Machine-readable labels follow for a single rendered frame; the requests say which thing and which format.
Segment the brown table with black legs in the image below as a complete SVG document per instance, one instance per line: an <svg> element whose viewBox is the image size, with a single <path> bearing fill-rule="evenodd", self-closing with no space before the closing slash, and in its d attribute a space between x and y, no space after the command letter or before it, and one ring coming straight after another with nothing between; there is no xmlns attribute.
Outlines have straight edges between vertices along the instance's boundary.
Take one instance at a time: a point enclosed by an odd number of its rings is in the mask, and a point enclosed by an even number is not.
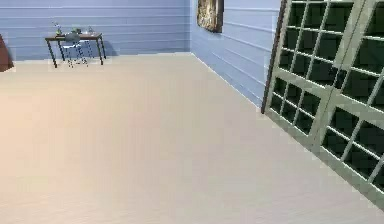
<svg viewBox="0 0 384 224"><path fill-rule="evenodd" d="M66 58L65 53L64 53L64 49L62 48L62 46L64 44L64 36L66 34L62 34L61 36L54 35L54 36L49 36L49 37L45 37L44 38L44 40L45 40L45 42L47 44L47 47L48 47L48 50L49 50L49 53L50 53L50 56L51 56L51 59L53 61L53 64L54 64L55 68L58 67L58 64L57 64L56 56L53 53L53 48L52 48L51 43L52 42L56 42L57 43L61 59L63 61L67 61L67 58ZM106 53L105 53L105 46L104 46L102 34L98 33L98 32L94 32L93 34L82 33L82 34L79 34L79 35L80 35L80 43L81 43L82 46L83 45L87 46L88 54L89 54L90 57L94 56L93 48L90 46L90 42L91 41L95 41L96 42L97 54L98 54L98 57L99 57L99 60L100 60L100 64L103 65L104 64L104 60L106 59Z"/></svg>

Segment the white glazed double door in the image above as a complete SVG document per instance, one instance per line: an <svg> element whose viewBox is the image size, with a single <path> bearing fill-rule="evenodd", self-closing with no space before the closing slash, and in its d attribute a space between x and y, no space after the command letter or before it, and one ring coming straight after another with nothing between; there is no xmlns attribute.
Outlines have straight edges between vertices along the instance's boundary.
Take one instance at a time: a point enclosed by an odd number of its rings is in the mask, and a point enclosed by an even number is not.
<svg viewBox="0 0 384 224"><path fill-rule="evenodd" d="M384 0L282 0L262 111L384 211Z"/></svg>

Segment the dark red-brown furniture piece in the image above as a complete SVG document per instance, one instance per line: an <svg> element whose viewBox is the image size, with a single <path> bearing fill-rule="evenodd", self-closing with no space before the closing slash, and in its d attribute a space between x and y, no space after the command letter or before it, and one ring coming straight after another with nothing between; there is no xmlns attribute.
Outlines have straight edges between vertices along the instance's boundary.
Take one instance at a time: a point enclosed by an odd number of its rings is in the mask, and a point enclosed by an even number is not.
<svg viewBox="0 0 384 224"><path fill-rule="evenodd" d="M8 51L3 37L0 34L0 72L11 69L13 66L14 64L10 52Z"/></svg>

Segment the framed brown wall picture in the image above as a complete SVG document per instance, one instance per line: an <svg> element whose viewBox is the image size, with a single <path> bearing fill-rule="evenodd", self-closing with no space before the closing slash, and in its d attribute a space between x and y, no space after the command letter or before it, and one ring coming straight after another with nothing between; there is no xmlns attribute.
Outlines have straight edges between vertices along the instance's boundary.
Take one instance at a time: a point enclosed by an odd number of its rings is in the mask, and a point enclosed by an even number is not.
<svg viewBox="0 0 384 224"><path fill-rule="evenodd" d="M197 0L197 25L212 33L221 33L224 0Z"/></svg>

